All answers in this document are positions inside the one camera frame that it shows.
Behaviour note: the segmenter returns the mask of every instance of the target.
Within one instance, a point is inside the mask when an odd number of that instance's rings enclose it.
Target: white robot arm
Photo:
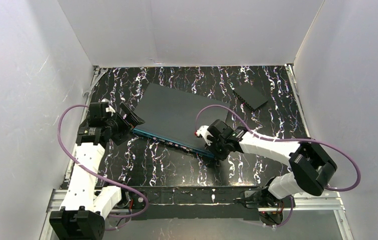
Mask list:
[[[75,153],[78,165],[97,173],[110,140],[119,145],[135,126],[144,123],[123,103],[120,108],[125,116],[115,113],[107,100],[90,104],[89,114],[78,129]],[[49,222],[61,240],[100,240],[106,217],[123,198],[121,188],[105,186],[95,197],[97,178],[78,165],[74,166],[60,210],[51,213]]]
[[[292,168],[291,172],[272,178],[257,194],[244,198],[245,203],[272,206],[296,193],[321,195],[337,166],[320,145],[308,142],[272,142],[260,139],[272,137],[256,132],[254,134],[241,126],[233,130],[221,120],[216,120],[210,126],[201,126],[196,132],[197,137],[204,138],[206,148],[217,159],[224,160],[230,152],[240,152],[261,155]]]

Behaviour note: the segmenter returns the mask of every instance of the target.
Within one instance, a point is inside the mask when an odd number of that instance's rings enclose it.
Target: gray wall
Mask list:
[[[378,239],[378,1],[324,2],[295,60],[295,76],[311,135],[351,154],[362,171],[342,193],[356,239]],[[333,186],[355,180],[337,154]]]
[[[93,68],[56,0],[0,1],[0,239],[38,239],[68,158],[58,116]],[[71,148],[82,111],[64,122]]]
[[[104,67],[292,63],[322,2],[59,0],[90,61]]]

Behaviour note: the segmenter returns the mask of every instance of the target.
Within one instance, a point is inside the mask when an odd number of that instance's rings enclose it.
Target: marble pattern tabletop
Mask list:
[[[233,95],[245,82],[268,99],[254,112]],[[284,66],[110,68],[95,86],[91,102],[107,98],[115,109],[124,102],[134,110],[149,83],[230,103],[261,134],[306,137]],[[230,116],[226,122],[240,125]],[[262,186],[286,172],[287,166],[262,156],[233,152],[224,161],[211,161],[134,134],[120,146],[109,144],[99,167],[100,174],[134,187]]]

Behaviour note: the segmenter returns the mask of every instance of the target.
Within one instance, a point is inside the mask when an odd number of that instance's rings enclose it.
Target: black box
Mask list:
[[[257,110],[268,101],[260,91],[253,87],[249,82],[235,88],[233,94],[253,111]]]

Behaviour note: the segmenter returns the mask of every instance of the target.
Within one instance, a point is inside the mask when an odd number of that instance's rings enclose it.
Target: floor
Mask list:
[[[232,94],[244,82],[268,98],[268,103],[255,112]],[[306,136],[284,66],[112,68],[94,88],[92,102],[107,98],[115,108],[124,102],[134,110],[149,83],[228,102],[261,134],[279,138]],[[238,126],[230,117],[226,122]],[[136,135],[127,144],[111,144],[99,169],[114,180],[147,187],[261,186],[271,177],[287,172],[286,166],[262,156],[232,153],[225,161],[209,162],[202,156]]]
[[[103,240],[342,240],[331,210],[294,211],[291,220],[275,231],[258,224],[234,218],[150,219],[107,231]]]

